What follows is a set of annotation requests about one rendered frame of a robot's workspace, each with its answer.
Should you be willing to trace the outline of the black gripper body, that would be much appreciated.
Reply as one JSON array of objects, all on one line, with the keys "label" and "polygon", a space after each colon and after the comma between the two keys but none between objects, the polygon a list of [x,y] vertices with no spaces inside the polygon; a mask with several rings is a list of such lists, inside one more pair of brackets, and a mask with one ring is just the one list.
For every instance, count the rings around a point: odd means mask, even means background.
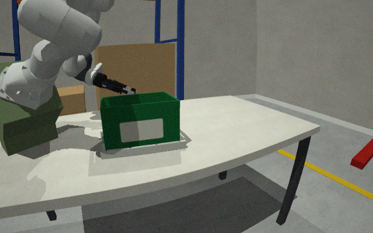
[{"label": "black gripper body", "polygon": [[[93,85],[98,86],[99,88],[102,88],[103,82],[106,82],[107,76],[105,74],[102,74],[100,72],[97,72],[93,78]],[[109,82],[106,82],[107,84],[110,84]]]}]

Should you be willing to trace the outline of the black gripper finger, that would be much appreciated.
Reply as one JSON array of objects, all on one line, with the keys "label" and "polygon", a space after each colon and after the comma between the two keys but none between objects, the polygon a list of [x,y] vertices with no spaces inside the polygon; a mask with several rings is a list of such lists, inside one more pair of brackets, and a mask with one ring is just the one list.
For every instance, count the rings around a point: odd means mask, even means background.
[{"label": "black gripper finger", "polygon": [[124,87],[125,89],[129,89],[129,90],[131,90],[131,88],[128,88],[127,87],[127,85],[124,85],[124,84],[122,84],[122,83],[120,83],[120,82],[118,82],[118,81],[116,81],[116,80],[111,80],[111,79],[108,79],[108,80],[110,80],[111,82],[113,82],[114,84],[116,84],[117,86],[120,86],[120,87]]},{"label": "black gripper finger", "polygon": [[134,94],[135,92],[131,91],[131,90],[128,90],[128,89],[125,89],[125,88],[122,88],[120,86],[117,86],[116,84],[113,84],[111,81],[109,80],[106,80],[106,82],[109,82],[110,84],[107,84],[107,83],[104,83],[102,84],[102,88],[105,88],[105,89],[109,89],[111,91],[114,91],[114,92],[117,92],[120,94]]}]

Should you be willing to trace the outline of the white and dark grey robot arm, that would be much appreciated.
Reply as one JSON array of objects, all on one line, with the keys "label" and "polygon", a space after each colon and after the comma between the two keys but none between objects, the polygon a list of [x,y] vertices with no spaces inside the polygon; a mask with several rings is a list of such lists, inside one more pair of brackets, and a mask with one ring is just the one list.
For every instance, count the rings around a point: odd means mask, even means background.
[{"label": "white and dark grey robot arm", "polygon": [[21,26],[43,38],[31,58],[6,67],[0,74],[0,98],[36,110],[53,94],[53,85],[64,62],[69,77],[93,85],[103,64],[91,68],[91,52],[100,44],[101,12],[115,0],[22,0],[17,10]]}]

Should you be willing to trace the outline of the green crate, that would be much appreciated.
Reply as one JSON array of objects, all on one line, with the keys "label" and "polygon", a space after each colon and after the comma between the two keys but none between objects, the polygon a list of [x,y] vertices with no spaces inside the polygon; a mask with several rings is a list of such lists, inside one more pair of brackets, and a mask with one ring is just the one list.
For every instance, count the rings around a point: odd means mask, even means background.
[{"label": "green crate", "polygon": [[165,91],[101,98],[100,113],[105,150],[180,141],[180,100]]}]

